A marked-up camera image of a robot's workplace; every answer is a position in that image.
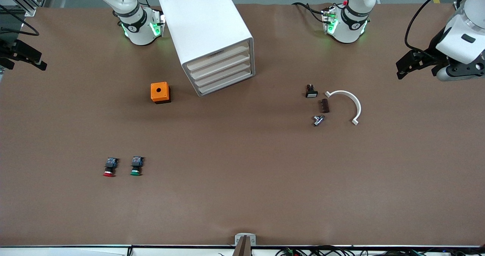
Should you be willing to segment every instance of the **table surface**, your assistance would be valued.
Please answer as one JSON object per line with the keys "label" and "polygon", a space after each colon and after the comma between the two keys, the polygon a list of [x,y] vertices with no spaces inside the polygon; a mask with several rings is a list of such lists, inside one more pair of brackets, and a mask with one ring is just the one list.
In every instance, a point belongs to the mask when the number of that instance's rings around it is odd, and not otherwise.
{"label": "table surface", "polygon": [[[0,83],[0,244],[483,244],[485,80],[397,80],[418,5],[377,5],[340,44],[296,6],[238,5],[256,76],[198,97],[169,33],[147,47],[110,9],[38,9],[28,21],[47,71]],[[452,14],[430,5],[410,42]],[[155,105],[150,83],[173,102]],[[319,127],[320,92],[329,99]],[[116,177],[103,177],[108,156]],[[143,176],[130,176],[145,156]]]}

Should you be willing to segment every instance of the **brown tabletop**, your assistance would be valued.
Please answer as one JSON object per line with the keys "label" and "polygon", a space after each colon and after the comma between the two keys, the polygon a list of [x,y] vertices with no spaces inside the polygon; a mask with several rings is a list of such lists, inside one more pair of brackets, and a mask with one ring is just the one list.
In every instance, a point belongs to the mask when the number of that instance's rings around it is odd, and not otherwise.
{"label": "brown tabletop", "polygon": [[[340,44],[296,6],[238,5],[256,76],[197,97],[169,33],[147,47],[111,9],[38,9],[21,37],[47,71],[18,63],[0,83],[0,244],[484,243],[485,80],[397,80],[417,5],[377,5]],[[452,14],[430,5],[410,42]],[[173,102],[155,105],[150,83]],[[362,103],[320,92],[347,90]],[[103,177],[108,156],[120,158]],[[130,175],[145,156],[143,176]]]}

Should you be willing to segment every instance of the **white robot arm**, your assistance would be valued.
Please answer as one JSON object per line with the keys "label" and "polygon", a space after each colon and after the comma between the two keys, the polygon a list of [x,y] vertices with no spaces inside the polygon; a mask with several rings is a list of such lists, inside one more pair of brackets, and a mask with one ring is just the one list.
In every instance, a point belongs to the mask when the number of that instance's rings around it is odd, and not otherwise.
{"label": "white robot arm", "polygon": [[324,21],[330,23],[324,24],[325,33],[342,43],[355,42],[364,33],[375,4],[376,0],[348,0],[345,5],[331,7],[324,14]]}
{"label": "white robot arm", "polygon": [[485,76],[484,9],[485,0],[466,0],[431,40],[428,49],[411,50],[397,61],[398,78],[428,66],[435,66],[432,73],[440,81]]}
{"label": "white robot arm", "polygon": [[103,0],[121,20],[125,35],[137,45],[147,45],[163,34],[164,16],[138,0]]}

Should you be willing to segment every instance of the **white curved handle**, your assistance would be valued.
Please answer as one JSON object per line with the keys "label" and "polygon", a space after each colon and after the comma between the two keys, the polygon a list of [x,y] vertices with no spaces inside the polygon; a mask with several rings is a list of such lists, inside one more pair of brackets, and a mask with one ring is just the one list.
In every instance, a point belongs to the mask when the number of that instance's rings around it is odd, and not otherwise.
{"label": "white curved handle", "polygon": [[342,94],[342,95],[345,95],[345,96],[349,97],[350,99],[352,99],[352,101],[354,101],[355,106],[357,106],[357,115],[355,115],[355,117],[352,119],[352,123],[354,125],[357,125],[359,123],[357,121],[357,118],[360,116],[360,113],[362,112],[362,106],[360,105],[359,99],[357,99],[357,97],[355,97],[355,95],[353,95],[352,93],[350,93],[348,91],[334,91],[332,93],[325,92],[325,95],[327,95],[327,97],[330,97],[330,96],[332,96],[334,94]]}

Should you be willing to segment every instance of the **orange square block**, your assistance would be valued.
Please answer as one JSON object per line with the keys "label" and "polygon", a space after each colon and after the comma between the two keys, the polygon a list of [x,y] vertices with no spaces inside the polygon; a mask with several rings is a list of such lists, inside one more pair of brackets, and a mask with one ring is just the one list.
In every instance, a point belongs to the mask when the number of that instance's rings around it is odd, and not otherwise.
{"label": "orange square block", "polygon": [[166,104],[172,102],[170,97],[170,86],[167,82],[151,84],[150,97],[156,104]]}

